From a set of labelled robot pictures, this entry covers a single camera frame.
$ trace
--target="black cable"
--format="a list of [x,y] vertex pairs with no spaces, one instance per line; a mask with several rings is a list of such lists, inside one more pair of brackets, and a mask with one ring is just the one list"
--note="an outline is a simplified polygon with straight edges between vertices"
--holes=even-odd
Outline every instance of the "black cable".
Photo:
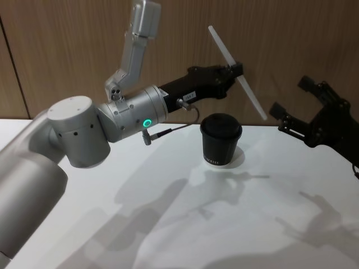
[[172,131],[176,131],[176,130],[179,130],[179,129],[182,129],[182,128],[185,128],[185,127],[188,127],[188,126],[191,126],[192,124],[196,124],[198,122],[198,120],[200,119],[200,111],[198,110],[198,108],[194,105],[192,105],[192,108],[196,110],[197,112],[197,118],[191,122],[191,123],[187,123],[186,125],[183,125],[183,126],[180,126],[180,127],[177,127],[175,129],[172,129]]
[[198,108],[197,108],[196,106],[194,106],[194,105],[192,105],[192,109],[195,109],[196,112],[197,112],[197,117],[196,117],[196,119],[195,119],[193,122],[187,123],[187,124],[185,124],[185,125],[183,125],[183,126],[180,126],[180,127],[174,128],[174,129],[171,129],[171,128],[170,128],[170,129],[167,129],[167,130],[158,132],[158,133],[156,133],[156,134],[154,134],[154,135],[151,136],[151,140],[155,140],[155,139],[160,138],[161,136],[165,136],[165,135],[167,135],[168,133],[171,133],[171,132],[173,132],[173,131],[177,131],[177,130],[179,130],[179,129],[183,129],[183,128],[186,128],[186,127],[191,126],[191,125],[193,125],[193,124],[196,124],[196,123],[198,122],[198,120],[200,119],[200,111],[199,111]]
[[357,177],[357,179],[359,179],[359,172],[356,172],[354,164],[352,166],[352,169],[353,169],[354,175]]

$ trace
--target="cup lid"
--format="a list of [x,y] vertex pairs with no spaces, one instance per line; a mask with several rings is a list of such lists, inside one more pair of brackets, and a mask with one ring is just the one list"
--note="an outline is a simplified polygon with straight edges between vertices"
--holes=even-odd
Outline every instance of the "cup lid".
[[202,121],[201,132],[219,140],[233,140],[241,137],[242,126],[231,115],[215,113]]

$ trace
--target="white table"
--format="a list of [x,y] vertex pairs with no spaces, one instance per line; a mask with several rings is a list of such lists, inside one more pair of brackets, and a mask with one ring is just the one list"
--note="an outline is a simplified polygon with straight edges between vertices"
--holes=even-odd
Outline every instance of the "white table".
[[[27,124],[0,120],[0,147]],[[349,162],[275,127],[238,145],[230,169],[204,162],[198,126],[127,138],[93,169],[64,159],[65,195],[8,269],[359,268]]]

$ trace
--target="white stick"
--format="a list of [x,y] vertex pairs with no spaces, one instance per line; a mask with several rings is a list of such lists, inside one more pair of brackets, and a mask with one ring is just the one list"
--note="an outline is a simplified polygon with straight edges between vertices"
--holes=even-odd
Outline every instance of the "white stick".
[[[234,64],[236,64],[236,61],[233,59],[232,55],[229,53],[228,49],[225,47],[224,43],[222,42],[222,40],[220,39],[219,35],[217,34],[217,32],[214,30],[213,26],[208,26],[208,30],[211,33],[215,43],[217,44],[220,52],[222,52],[224,59],[227,61],[227,63],[232,66]],[[267,115],[265,114],[262,106],[260,105],[260,103],[258,102],[257,97],[254,95],[253,91],[251,90],[251,87],[249,86],[247,80],[245,79],[245,77],[239,76],[237,77],[238,82],[242,85],[244,91],[246,92],[246,94],[248,95],[249,99],[251,100],[253,106],[256,108],[256,110],[258,111],[258,113],[261,115],[263,120],[267,120]]]

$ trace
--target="wood panel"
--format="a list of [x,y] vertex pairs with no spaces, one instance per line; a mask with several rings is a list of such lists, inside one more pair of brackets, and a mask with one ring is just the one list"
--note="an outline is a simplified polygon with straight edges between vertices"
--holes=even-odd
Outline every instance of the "wood panel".
[[[309,120],[320,104],[296,87],[302,75],[327,80],[359,119],[359,1],[158,0],[158,38],[146,52],[138,85],[161,85],[193,65],[223,64],[214,25],[266,111],[279,101]],[[131,1],[3,0],[3,23],[31,116],[70,95],[105,101],[104,81],[119,66]],[[202,118],[234,115],[263,124],[240,86],[228,98],[198,103]],[[176,112],[170,120],[193,115]],[[275,123],[270,119],[266,124]]]
[[16,75],[0,28],[0,118],[28,119]]

